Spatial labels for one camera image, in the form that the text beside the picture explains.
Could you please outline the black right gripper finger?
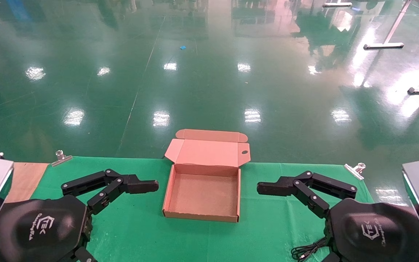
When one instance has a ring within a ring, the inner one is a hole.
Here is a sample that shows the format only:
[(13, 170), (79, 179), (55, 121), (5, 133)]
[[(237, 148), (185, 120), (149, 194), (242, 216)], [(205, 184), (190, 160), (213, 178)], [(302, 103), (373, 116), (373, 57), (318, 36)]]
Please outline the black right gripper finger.
[(319, 218), (326, 218), (329, 204), (319, 197), (314, 190), (338, 199), (356, 197), (356, 187), (342, 181), (304, 171), (296, 177), (281, 176), (276, 182), (258, 182), (257, 192), (261, 195), (295, 196)]

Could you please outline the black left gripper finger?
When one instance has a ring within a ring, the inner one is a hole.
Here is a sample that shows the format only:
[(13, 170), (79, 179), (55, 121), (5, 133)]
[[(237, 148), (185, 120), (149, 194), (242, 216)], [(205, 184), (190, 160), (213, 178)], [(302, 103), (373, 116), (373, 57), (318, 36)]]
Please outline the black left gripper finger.
[(140, 180), (135, 174), (122, 175), (112, 169), (106, 169), (65, 182), (61, 185), (61, 189), (64, 196), (75, 197), (100, 189), (100, 192), (87, 201), (88, 213), (97, 215), (123, 193), (156, 192), (159, 183), (156, 180)]

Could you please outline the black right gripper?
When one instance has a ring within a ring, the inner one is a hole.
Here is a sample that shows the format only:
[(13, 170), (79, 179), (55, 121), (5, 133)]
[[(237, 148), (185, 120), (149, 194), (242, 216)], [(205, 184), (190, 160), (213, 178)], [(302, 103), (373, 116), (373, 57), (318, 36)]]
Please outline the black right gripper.
[(344, 199), (329, 210), (321, 262), (419, 262), (419, 217), (410, 207)]

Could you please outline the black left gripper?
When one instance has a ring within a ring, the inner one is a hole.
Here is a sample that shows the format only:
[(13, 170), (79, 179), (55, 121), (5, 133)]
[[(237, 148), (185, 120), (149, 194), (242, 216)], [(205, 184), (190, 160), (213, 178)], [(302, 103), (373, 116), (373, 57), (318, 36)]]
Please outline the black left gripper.
[(75, 196), (4, 204), (0, 262), (97, 262), (86, 249), (91, 231), (87, 206)]

